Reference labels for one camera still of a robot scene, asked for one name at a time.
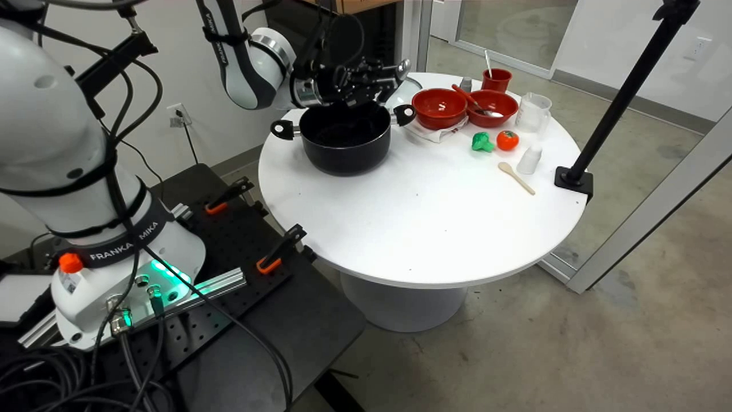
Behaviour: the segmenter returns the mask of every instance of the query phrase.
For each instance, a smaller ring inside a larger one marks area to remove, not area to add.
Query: black cable
[[[160,356],[162,356],[165,339],[168,339],[168,329],[165,329],[165,317],[162,317],[162,313],[160,313],[160,317],[159,317],[156,355],[154,355],[154,361],[152,361],[152,365],[146,369],[146,372],[144,372],[144,378],[142,378],[142,385],[141,385],[141,389],[138,389],[138,395],[136,395],[136,401],[133,401],[133,408],[138,408],[141,401],[144,401],[146,386],[154,381],[159,361],[160,361]]]
[[[81,390],[77,390],[77,393],[72,393],[72,395],[67,395],[62,401],[56,401],[53,405],[41,405],[41,408],[32,409],[32,412],[56,412],[56,409],[62,409],[69,402],[78,402],[81,397],[90,397],[91,393],[106,390],[106,389],[113,389],[113,386],[133,386],[133,379],[118,379],[118,381],[95,385],[95,386],[81,389]],[[165,385],[152,381],[152,386],[156,386],[165,395],[168,405],[177,405]]]
[[[125,116],[128,113],[128,109],[132,109],[132,105],[133,105],[133,99],[136,99],[136,85],[133,85],[133,79],[132,79],[132,76],[128,72],[120,72],[121,77],[125,77],[125,85],[128,86],[128,94],[125,95],[125,102],[121,102],[121,108],[120,108],[120,113],[118,113],[118,119],[114,119],[114,123],[113,123],[113,135],[118,135],[120,133],[120,128],[121,128],[121,121],[125,121]]]
[[[43,28],[43,24],[37,24],[37,29],[43,29],[47,34],[53,32],[56,38],[67,40],[67,44],[74,44],[74,45],[90,47],[90,50],[95,50],[95,53],[110,53],[109,47],[101,47],[101,45],[81,40],[81,38],[69,36],[69,34],[65,34],[65,32],[49,29],[49,28]],[[133,133],[133,129],[159,108],[159,102],[160,102],[160,99],[162,99],[162,82],[160,82],[159,72],[156,72],[154,69],[149,69],[146,64],[138,62],[138,60],[136,60],[136,64],[142,66],[142,69],[156,79],[156,99],[154,99],[152,108],[149,108],[141,119],[136,119],[136,121],[133,121],[127,129],[121,129],[120,135],[113,135],[114,143],[121,142],[128,133]],[[110,199],[113,199],[118,213],[125,214],[125,208],[127,208],[127,205],[125,205],[125,197],[121,197],[120,180],[118,180],[114,173],[109,175],[109,187],[110,187]],[[250,329],[245,322],[241,322],[237,316],[232,316],[223,303],[209,300],[197,285],[193,285],[193,284],[191,284],[188,278],[184,278],[177,269],[172,269],[172,268],[168,264],[168,260],[162,260],[154,250],[149,250],[146,245],[142,245],[142,250],[144,250],[146,253],[152,253],[160,264],[165,264],[175,276],[178,276],[194,294],[199,294],[207,303],[210,303],[216,311],[221,311],[224,317],[230,317],[233,325],[239,325],[239,329],[242,329],[248,335],[255,335],[255,339],[270,353],[270,356],[276,359],[277,372],[279,372],[279,378],[282,378],[282,381],[285,381],[286,409],[290,409],[290,405],[294,405],[294,371],[290,371],[290,365],[286,363],[285,355],[276,348],[276,342],[270,342],[270,341],[269,341],[265,335],[262,335],[258,331]],[[113,316],[114,316],[114,311],[120,309],[121,300],[118,300],[118,303],[113,306],[113,311],[109,313],[109,317],[104,321],[104,325],[101,325],[101,329],[98,329],[98,333],[97,333],[97,342],[95,342],[95,353],[91,353],[91,365],[90,365],[90,371],[91,371],[91,381],[97,381],[97,361],[98,361],[98,345],[101,345],[104,327],[106,327],[106,322],[113,321]]]
[[[156,180],[162,184],[162,175],[146,163],[144,152],[142,152],[136,143],[132,143],[132,142],[121,142],[121,143],[127,143],[132,151],[136,151],[136,152],[141,155],[142,164],[144,164],[144,167],[156,175]]]
[[[118,173],[109,175],[109,189],[110,189],[110,202],[113,202],[118,214],[125,214],[127,203],[125,203],[125,197],[121,197],[121,189],[120,189]],[[168,272],[172,272],[182,284],[185,284],[194,294],[199,294],[209,306],[213,306],[221,316],[224,316],[233,325],[239,325],[248,335],[255,335],[255,341],[258,341],[270,353],[270,356],[276,359],[277,372],[282,378],[286,409],[290,409],[290,405],[294,405],[294,371],[286,363],[285,355],[276,348],[276,342],[269,341],[265,335],[262,335],[258,331],[255,331],[253,327],[248,327],[245,322],[241,322],[221,301],[209,300],[194,284],[191,284],[185,276],[182,276],[165,259],[160,259],[149,245],[144,245],[141,240],[141,236],[133,230],[128,220],[125,220],[125,223],[128,223],[128,234],[132,234],[132,237],[133,237],[133,243],[138,246],[142,246],[152,259],[156,259]]]
[[[136,143],[132,143],[132,142],[127,142],[127,140],[125,140],[121,143],[127,143],[132,151],[136,151],[136,152],[141,155],[142,164],[159,179],[160,199],[165,202],[162,175],[152,167],[152,163],[144,157],[144,152],[142,152]]]
[[[133,62],[133,64],[138,64],[142,70],[146,70],[152,77],[154,77],[154,82],[156,82],[156,95],[154,95],[154,102],[133,121],[133,123],[128,123],[128,128],[125,128],[120,135],[114,135],[114,147],[125,140],[125,136],[128,136],[142,121],[146,121],[154,111],[156,111],[156,108],[160,105],[160,101],[162,101],[162,79],[159,77],[159,72],[154,70],[154,69],[149,69],[144,62]]]
[[[113,309],[109,311],[109,316],[104,317],[104,322],[98,325],[97,339],[95,339],[95,350],[91,350],[91,363],[90,363],[90,381],[91,386],[97,385],[97,363],[98,363],[98,348],[101,348],[101,335],[106,331],[106,325],[114,317],[118,309],[121,306],[121,301],[132,294],[136,276],[138,276],[138,263],[141,263],[141,252],[136,252],[133,259],[133,272],[128,278],[128,285],[125,288],[125,293],[118,296],[118,301],[113,303]]]
[[[95,50],[97,55],[109,55],[109,53],[110,53],[110,47],[104,47],[104,45],[83,40],[83,38],[78,38],[78,36],[72,36],[72,34],[67,34],[67,32],[57,32],[57,29],[47,28],[47,24],[40,24],[40,22],[37,22],[37,24],[29,24],[29,28],[31,28],[31,29],[37,29],[37,32],[43,32],[47,36],[53,36],[53,38],[57,38],[57,40],[65,40],[65,44],[72,44],[72,45],[78,45],[78,47],[90,47],[90,50]],[[159,76],[154,69],[149,69],[144,62],[141,62],[141,60],[136,60],[133,64],[141,66],[142,70],[146,70],[146,72],[152,76],[152,79],[156,82],[156,95],[154,95],[152,105],[149,105],[133,123],[128,123],[128,128],[125,128],[120,135],[114,135],[114,147],[118,147],[127,135],[132,135],[142,121],[146,121],[146,119],[156,111],[156,108],[160,105],[160,101],[162,101],[162,79],[160,79],[160,76]]]
[[[188,148],[191,148],[193,159],[194,159],[197,164],[202,164],[202,163],[199,163],[197,147],[193,143],[193,136],[191,136],[191,129],[188,129],[185,119],[184,119],[184,129],[185,129],[185,140],[188,140]]]
[[[286,397],[286,409],[294,408],[294,371],[289,365],[289,361],[285,359],[285,355],[277,350],[277,345],[265,339],[264,333],[258,333],[256,329],[253,329],[250,325],[245,325],[242,321],[239,321],[237,316],[232,316],[221,301],[209,300],[209,294],[204,294],[194,284],[191,284],[185,276],[182,276],[168,260],[162,260],[154,250],[149,250],[144,245],[144,252],[152,253],[168,272],[172,272],[182,284],[185,284],[197,296],[202,296],[209,306],[213,306],[221,316],[230,317],[239,329],[242,329],[248,335],[255,335],[255,341],[258,345],[264,345],[270,356],[276,359],[277,372],[282,378],[282,386],[285,386],[285,397]]]
[[[136,6],[144,0],[118,0],[118,1],[85,1],[85,0],[47,0],[49,4],[69,6],[69,8],[87,8],[87,12],[118,12],[127,6]]]
[[[154,401],[146,395],[146,390],[142,386],[142,378],[141,378],[138,361],[136,361],[136,355],[133,355],[132,335],[125,331],[125,333],[118,335],[118,341],[121,345],[125,361],[128,363],[128,372],[132,372],[132,378],[133,378],[133,381],[138,386],[138,397],[142,397],[142,405],[144,405],[146,412],[156,412],[159,408],[154,405]]]
[[[26,379],[26,381],[16,381],[16,385],[0,389],[0,397],[8,393],[15,393],[19,389],[26,389],[26,386],[56,386],[59,393],[65,390],[62,385],[53,381],[53,379]]]
[[[101,397],[101,395],[85,395],[85,397],[77,397],[72,402],[98,402],[98,405],[113,405],[113,408],[120,408],[120,409],[127,409],[127,412],[136,412],[138,408],[133,408],[132,402],[125,402],[125,401],[118,401],[118,397]]]

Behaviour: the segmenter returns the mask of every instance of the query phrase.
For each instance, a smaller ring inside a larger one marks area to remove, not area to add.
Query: green ball
[[[487,135],[487,133],[477,133],[471,148],[475,148],[475,151],[492,152],[498,147],[495,147],[495,142],[491,142],[491,135]]]

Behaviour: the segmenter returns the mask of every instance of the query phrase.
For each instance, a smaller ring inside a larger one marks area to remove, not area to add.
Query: wire
[[[57,29],[47,28],[47,24],[40,24],[40,22],[29,24],[29,28],[32,28],[32,29],[37,29],[37,32],[43,32],[47,36],[53,36],[53,38],[57,38],[57,40],[65,40],[65,44],[72,44],[72,45],[78,45],[78,47],[90,47],[90,50],[95,50],[97,55],[109,55],[109,53],[110,53],[110,47],[104,47],[104,45],[83,40],[83,38],[78,38],[78,36],[72,36],[72,34],[67,34],[67,32],[57,32]],[[128,128],[125,128],[120,135],[114,135],[114,147],[118,147],[127,135],[132,135],[142,121],[146,121],[146,119],[156,111],[156,108],[160,105],[160,101],[162,101],[162,79],[160,79],[160,76],[159,76],[154,69],[149,69],[144,62],[141,62],[141,60],[136,60],[133,64],[141,66],[142,70],[146,70],[146,72],[152,76],[152,79],[156,82],[156,95],[154,95],[152,105],[149,105],[133,123],[128,123]]]
[[[188,129],[185,119],[184,119],[184,129],[185,129],[185,140],[188,140],[188,148],[191,148],[193,159],[194,159],[197,164],[202,164],[202,163],[199,163],[197,147],[193,143],[193,136],[191,136],[191,129]]]
[[[43,29],[47,34],[53,34],[53,36],[59,38],[59,40],[67,40],[67,44],[74,44],[74,45],[83,45],[83,47],[90,47],[90,50],[95,50],[95,53],[110,53],[109,47],[101,47],[101,45],[81,40],[81,38],[69,36],[69,34],[65,34],[65,32],[50,29],[50,28],[47,28],[47,24],[34,24],[34,29]],[[160,82],[159,72],[156,72],[154,69],[149,69],[146,64],[138,62],[138,60],[136,60],[136,64],[138,64],[141,69],[144,69],[144,70],[154,77],[154,82],[156,82],[156,99],[154,99],[154,102],[149,105],[149,109],[142,111],[141,119],[136,119],[136,121],[133,121],[128,128],[125,128],[120,135],[113,135],[113,142],[114,142],[114,143],[121,142],[128,133],[133,133],[133,129],[159,108],[159,102],[160,102],[160,99],[162,99],[162,82]],[[110,189],[110,202],[113,202],[118,214],[125,214],[125,208],[127,208],[127,205],[125,205],[125,197],[121,197],[121,189],[120,189],[118,173],[109,173],[109,189]],[[141,236],[133,230],[132,220],[125,220],[125,223],[127,223],[128,234],[133,236],[133,240],[136,240],[136,243],[142,243]],[[230,317],[230,321],[232,321],[239,329],[242,329],[248,335],[255,335],[255,339],[270,353],[270,356],[276,359],[277,372],[279,372],[279,378],[282,378],[285,397],[286,397],[286,409],[290,409],[290,405],[294,405],[294,371],[290,371],[290,365],[286,363],[285,355],[277,350],[277,345],[276,345],[272,341],[269,341],[265,335],[262,335],[256,329],[253,329],[253,327],[248,327],[245,322],[241,322],[237,316],[232,316],[221,301],[209,300],[197,285],[193,285],[185,276],[182,276],[175,268],[170,268],[168,260],[162,260],[152,246],[142,245],[142,250],[144,250],[149,256],[154,256],[160,264],[165,264],[175,276],[178,276],[194,294],[199,294],[199,296],[202,296],[207,303],[210,303],[218,313],[223,313],[224,317]],[[128,282],[128,291],[132,291],[132,285],[133,285],[133,282],[136,282],[138,263],[141,263],[141,250],[136,252],[136,263],[133,263],[133,275],[132,275],[132,282]],[[98,327],[98,333],[97,333],[97,341],[95,341],[95,353],[91,353],[91,365],[90,365],[90,371],[91,371],[91,389],[101,386],[101,385],[95,385],[95,381],[97,381],[97,363],[98,363],[98,345],[101,345],[104,327],[106,327],[106,322],[113,321],[114,311],[120,309],[120,303],[125,301],[125,296],[128,294],[128,291],[121,294],[121,300],[118,300],[118,303],[113,306],[113,311],[109,313],[109,317],[106,317],[104,325]],[[62,405],[67,405],[67,402],[74,402],[74,401],[81,397],[83,393],[85,393],[85,390],[77,390],[72,397],[65,397],[65,401],[56,402],[50,409],[57,409],[57,408],[62,408]]]
[[[142,152],[136,143],[132,143],[132,142],[121,142],[121,143],[127,143],[132,151],[136,151],[136,152],[141,155],[142,164],[144,164],[144,167],[159,179],[159,183],[162,184],[162,175],[146,163],[144,152]]]
[[[136,355],[133,355],[133,348],[132,348],[132,335],[128,333],[120,333],[120,345],[121,345],[121,355],[125,355],[125,361],[128,363],[128,372],[138,386],[138,395],[142,395],[142,402],[144,402],[144,409],[146,412],[156,412],[156,405],[154,401],[146,395],[144,386],[142,386],[142,379],[141,379],[141,371],[138,371],[138,361],[136,361]]]
[[[101,348],[101,335],[106,331],[106,325],[114,317],[118,309],[121,306],[121,301],[132,294],[133,291],[133,284],[136,284],[136,276],[138,276],[138,264],[141,264],[141,250],[136,252],[136,259],[133,259],[133,272],[132,272],[132,278],[128,278],[128,285],[125,288],[125,293],[120,294],[120,300],[113,303],[113,309],[109,311],[109,316],[104,317],[104,322],[98,325],[98,331],[97,331],[97,339],[95,339],[95,350],[91,350],[91,363],[90,363],[90,379],[91,385],[97,385],[97,363],[98,363],[98,348]]]
[[[118,8],[136,6],[144,0],[118,0],[118,1],[47,0],[47,1],[57,6],[69,6],[69,8],[118,12]]]
[[[221,316],[230,317],[239,329],[242,329],[248,335],[255,335],[255,341],[258,345],[264,345],[270,356],[276,359],[277,372],[282,378],[282,386],[285,386],[285,397],[286,397],[286,409],[294,408],[294,371],[289,365],[289,361],[285,359],[285,355],[277,350],[277,345],[265,339],[264,333],[258,333],[256,329],[253,329],[250,325],[245,325],[242,321],[239,321],[237,316],[232,316],[221,301],[209,300],[194,284],[191,284],[185,276],[182,276],[168,260],[162,260],[154,250],[149,250],[144,245],[144,252],[152,253],[168,272],[172,272],[182,284],[185,284],[197,296],[202,296],[209,306],[213,306]]]
[[[133,85],[133,79],[132,79],[132,76],[128,72],[120,72],[121,77],[125,77],[125,85],[128,86],[128,94],[125,95],[125,102],[121,102],[121,108],[120,108],[120,113],[118,113],[118,119],[114,119],[114,123],[113,123],[113,135],[118,135],[120,133],[120,128],[121,128],[121,121],[125,121],[125,116],[128,113],[128,109],[132,109],[132,105],[133,105],[133,99],[136,99],[136,85]]]
[[[65,393],[62,385],[53,381],[53,379],[26,379],[26,381],[16,381],[16,385],[10,385],[0,390],[0,397],[8,395],[8,393],[15,393],[19,389],[26,389],[26,386],[56,386],[59,393]]]
[[[121,143],[127,143],[132,151],[136,151],[141,155],[142,164],[159,179],[160,199],[162,199],[162,203],[168,203],[162,175],[152,167],[152,163],[144,157],[144,152],[136,143],[132,143],[127,140]]]
[[[118,211],[118,214],[125,214],[125,197],[120,189],[120,180],[118,173],[109,173],[109,189],[110,189],[110,202]],[[290,409],[294,405],[294,371],[286,363],[285,355],[277,350],[277,345],[272,341],[269,341],[265,335],[262,335],[256,329],[248,327],[242,321],[239,321],[237,316],[232,316],[221,301],[209,300],[194,284],[191,284],[185,276],[182,276],[165,259],[160,259],[149,245],[144,245],[141,240],[141,236],[133,230],[132,222],[125,220],[125,223],[128,227],[128,234],[133,237],[133,243],[138,246],[142,246],[152,259],[156,259],[168,272],[172,272],[182,284],[185,284],[197,296],[202,296],[209,306],[213,306],[221,316],[230,317],[233,325],[239,325],[248,335],[255,335],[256,342],[262,342],[270,356],[276,359],[279,379],[282,379],[282,389],[285,389],[285,397],[286,397],[286,409]]]
[[[114,147],[125,140],[125,136],[128,136],[142,121],[146,121],[154,111],[156,111],[156,108],[160,105],[160,101],[162,101],[162,79],[160,79],[160,76],[154,70],[154,69],[149,69],[144,62],[133,62],[133,64],[138,64],[142,70],[146,70],[152,77],[154,77],[154,82],[156,82],[156,95],[154,95],[154,101],[152,101],[152,105],[133,121],[133,123],[128,123],[128,128],[125,128],[120,135],[114,135]]]
[[[154,372],[156,372],[156,369],[159,369],[159,361],[160,361],[160,356],[162,356],[165,339],[168,339],[168,329],[165,329],[165,322],[160,321],[160,322],[159,322],[159,345],[156,345],[156,355],[154,355],[154,361],[152,361],[152,365],[146,369],[146,372],[144,372],[144,378],[142,378],[142,385],[138,386],[138,395],[136,395],[136,401],[133,401],[133,408],[138,408],[141,401],[144,401],[146,386],[152,385]]]

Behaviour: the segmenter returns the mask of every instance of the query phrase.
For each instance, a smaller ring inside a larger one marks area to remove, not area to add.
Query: black mount
[[[77,82],[87,95],[87,102],[97,119],[106,111],[97,102],[97,94],[104,92],[121,70],[127,70],[138,56],[154,55],[159,47],[152,44],[146,32],[133,32],[118,47],[106,53],[95,66],[90,66]]]
[[[647,47],[643,50],[640,60],[637,62],[635,70],[628,76],[626,85],[615,94],[612,108],[598,123],[590,142],[579,152],[578,163],[572,167],[556,167],[555,184],[584,191],[589,199],[592,199],[592,173],[589,173],[589,164],[606,142],[606,136],[613,133],[615,123],[630,108],[630,102],[637,99],[639,89],[666,53],[668,44],[675,38],[683,24],[689,22],[694,12],[700,6],[700,0],[663,0],[663,6],[655,14],[655,21],[663,21],[658,29],[658,34],[650,38]]]

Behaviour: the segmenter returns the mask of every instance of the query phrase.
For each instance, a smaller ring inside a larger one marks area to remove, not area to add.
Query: white cup
[[[517,128],[542,135],[551,119],[551,101],[542,94],[526,94],[519,105]]]

